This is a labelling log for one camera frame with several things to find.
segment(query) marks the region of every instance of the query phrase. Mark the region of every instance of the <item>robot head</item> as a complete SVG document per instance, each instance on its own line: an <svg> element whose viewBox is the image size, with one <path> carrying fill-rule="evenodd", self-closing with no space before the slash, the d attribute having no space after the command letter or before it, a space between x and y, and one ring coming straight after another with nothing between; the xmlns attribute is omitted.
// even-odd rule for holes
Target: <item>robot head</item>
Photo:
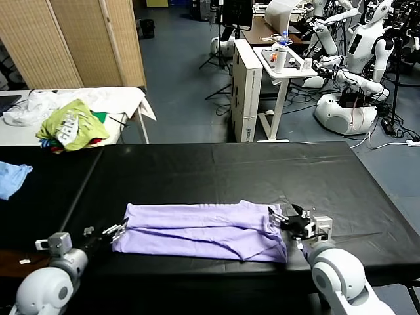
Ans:
<svg viewBox="0 0 420 315"><path fill-rule="evenodd" d="M365 11L365 23L373 24L387 16L392 0L371 0Z"/></svg>

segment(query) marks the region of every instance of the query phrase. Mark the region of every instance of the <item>green cloth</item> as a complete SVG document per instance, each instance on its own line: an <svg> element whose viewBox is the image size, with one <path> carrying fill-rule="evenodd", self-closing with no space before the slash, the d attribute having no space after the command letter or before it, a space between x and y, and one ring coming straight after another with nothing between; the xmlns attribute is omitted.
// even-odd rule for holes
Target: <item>green cloth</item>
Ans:
<svg viewBox="0 0 420 315"><path fill-rule="evenodd" d="M74 100L55 110L42 122L36 136L41 139L57 139L66 151L84 148L93 138L108 138L104 125L81 100Z"/></svg>
<svg viewBox="0 0 420 315"><path fill-rule="evenodd" d="M101 123L105 122L106 119L106 112L92 112L94 116L96 116Z"/></svg>

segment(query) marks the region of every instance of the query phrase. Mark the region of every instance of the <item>white cardboard box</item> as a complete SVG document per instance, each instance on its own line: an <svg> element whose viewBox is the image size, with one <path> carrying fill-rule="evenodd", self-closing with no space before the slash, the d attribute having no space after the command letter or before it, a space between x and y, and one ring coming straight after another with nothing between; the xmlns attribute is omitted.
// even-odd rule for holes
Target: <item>white cardboard box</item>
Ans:
<svg viewBox="0 0 420 315"><path fill-rule="evenodd" d="M237 142L253 142L263 65L245 39L235 40L232 76L232 124Z"/></svg>

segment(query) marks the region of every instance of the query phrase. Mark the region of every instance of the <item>laptop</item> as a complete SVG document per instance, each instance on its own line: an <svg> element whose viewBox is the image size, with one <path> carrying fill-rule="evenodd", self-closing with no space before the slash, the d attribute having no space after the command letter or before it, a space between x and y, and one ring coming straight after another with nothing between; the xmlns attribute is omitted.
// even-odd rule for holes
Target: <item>laptop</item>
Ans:
<svg viewBox="0 0 420 315"><path fill-rule="evenodd" d="M20 98L20 95L0 96L0 117L3 116L3 112L10 110Z"/></svg>

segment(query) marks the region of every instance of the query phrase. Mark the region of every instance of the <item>power strip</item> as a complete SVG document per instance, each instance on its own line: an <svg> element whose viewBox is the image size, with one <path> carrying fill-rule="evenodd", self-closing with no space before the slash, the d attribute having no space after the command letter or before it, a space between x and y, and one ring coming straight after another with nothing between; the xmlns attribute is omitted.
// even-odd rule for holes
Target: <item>power strip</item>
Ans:
<svg viewBox="0 0 420 315"><path fill-rule="evenodd" d="M412 140L406 140L406 143L408 146L420 146L420 141L412 141Z"/></svg>

